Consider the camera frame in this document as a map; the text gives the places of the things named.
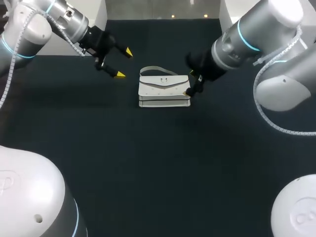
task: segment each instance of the robotic arm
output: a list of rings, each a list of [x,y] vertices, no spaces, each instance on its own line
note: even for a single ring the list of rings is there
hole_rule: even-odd
[[[125,75],[105,64],[116,47],[130,58],[128,47],[104,29],[89,27],[88,19],[65,0],[5,0],[9,20],[0,36],[0,77],[9,80],[14,69],[28,65],[49,41],[52,32],[65,39],[81,56],[96,58],[97,70],[115,78]],[[83,52],[74,46],[79,43]],[[48,159],[0,146],[0,236],[88,237],[88,230],[58,168]]]
[[[202,92],[205,80],[215,81],[246,61],[268,63],[299,39],[303,20],[299,0],[261,0],[228,29],[213,46],[198,55],[189,54],[187,64],[197,78],[189,96]],[[264,71],[255,89],[256,99],[273,111],[287,111],[306,100],[316,90],[313,66],[316,46],[306,50],[295,44]]]
[[[9,72],[12,54],[17,45],[16,69],[31,62],[49,41],[52,32],[65,39],[74,49],[74,44],[79,43],[82,53],[75,50],[81,56],[88,52],[95,57],[97,70],[104,70],[114,78],[125,77],[123,73],[107,66],[105,57],[116,47],[130,58],[133,56],[130,49],[121,45],[105,29],[89,27],[89,20],[65,0],[6,0],[5,3],[9,20],[0,37],[0,77]]]

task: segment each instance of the bag flap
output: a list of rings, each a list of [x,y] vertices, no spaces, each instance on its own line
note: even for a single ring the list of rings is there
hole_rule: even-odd
[[[150,76],[140,77],[139,81],[145,84],[171,86],[185,83],[189,80],[188,76]]]

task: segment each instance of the cable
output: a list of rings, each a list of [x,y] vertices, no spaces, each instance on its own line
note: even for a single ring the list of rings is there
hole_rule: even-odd
[[[6,81],[6,85],[5,85],[5,88],[4,88],[4,92],[2,94],[2,97],[0,99],[0,109],[2,108],[5,100],[6,100],[6,97],[8,95],[8,92],[10,90],[10,86],[11,86],[11,82],[12,82],[12,77],[13,77],[13,72],[14,72],[14,66],[15,66],[15,63],[16,63],[16,56],[18,54],[18,50],[19,50],[19,47],[20,47],[20,43],[21,43],[21,40],[22,40],[22,37],[23,37],[23,34],[27,28],[27,26],[29,25],[29,23],[31,22],[32,18],[36,15],[36,14],[40,14],[42,16],[44,16],[45,18],[48,18],[55,26],[56,28],[58,29],[58,31],[62,34],[62,36],[65,38],[65,40],[67,41],[68,44],[70,44],[70,46],[74,49],[74,51],[76,53],[78,53],[81,57],[84,57],[85,54],[82,53],[72,42],[71,40],[69,39],[69,37],[65,34],[65,32],[60,28],[60,26],[58,25],[58,23],[50,16],[48,15],[46,12],[44,11],[41,11],[41,10],[36,10],[34,9],[32,6],[30,6],[29,4],[26,4],[26,3],[20,3],[20,4],[24,4],[26,5],[27,7],[31,8],[32,9],[32,12],[29,14],[29,16],[26,18],[25,20],[25,23],[24,23],[24,26],[18,36],[18,39],[17,39],[17,42],[16,42],[16,45],[15,45],[15,48],[14,48],[14,51],[13,51],[13,54],[12,54],[12,59],[11,59],[11,64],[10,64],[10,69],[9,69],[9,74],[8,74],[8,78],[7,78],[7,81]]]
[[[262,116],[262,118],[274,129],[276,129],[277,131],[280,131],[282,133],[286,133],[286,134],[290,134],[290,135],[296,135],[296,136],[316,136],[316,132],[300,132],[300,131],[292,131],[292,130],[288,130],[288,129],[284,129],[278,125],[276,125],[275,123],[273,123],[263,112],[261,105],[259,104],[257,98],[256,98],[256,91],[257,91],[257,87],[258,87],[258,81],[260,79],[260,77],[262,76],[262,74],[278,59],[280,59],[281,57],[283,57],[299,40],[300,37],[302,35],[302,29],[301,26],[298,26],[297,28],[297,34],[294,37],[294,39],[291,41],[291,43],[289,44],[289,46],[282,51],[280,54],[278,54],[276,57],[274,57],[272,60],[270,60],[257,74],[254,85],[253,85],[253,97],[256,103],[256,107],[260,113],[260,115]]]

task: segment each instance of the metal cylinder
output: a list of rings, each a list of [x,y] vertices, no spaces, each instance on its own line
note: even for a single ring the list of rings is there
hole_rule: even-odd
[[[48,14],[57,21],[60,28],[73,43],[80,41],[88,29],[88,18],[65,0],[56,0]],[[56,27],[52,27],[53,32],[63,38]]]
[[[280,21],[271,4],[278,0],[261,0],[213,45],[214,60],[224,70],[238,68],[247,59],[267,55],[294,38],[297,25]]]
[[[40,237],[88,237],[78,205],[66,186],[62,208],[49,229]]]

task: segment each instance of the white robotic arm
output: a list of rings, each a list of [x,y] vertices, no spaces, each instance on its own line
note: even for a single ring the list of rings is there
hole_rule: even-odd
[[[105,64],[105,56],[116,47],[124,56],[131,58],[133,55],[130,49],[118,43],[105,29],[89,27],[87,17],[65,0],[6,0],[6,5],[9,20],[0,37],[0,52],[3,52],[0,77],[9,72],[17,45],[15,69],[31,62],[49,41],[52,32],[65,39],[81,56],[86,52],[94,56],[97,70],[103,70],[114,78],[125,77]],[[82,52],[75,48],[74,43],[79,43]]]
[[[89,27],[88,19],[65,0],[5,1],[9,20],[0,36],[0,77],[11,83],[14,69],[25,67],[56,33],[78,51],[96,58],[96,69],[115,78],[125,77],[105,65],[105,57],[122,46],[104,29]],[[80,43],[83,52],[74,47]],[[87,237],[88,231],[62,174],[48,159],[26,151],[0,146],[0,236],[1,237]]]

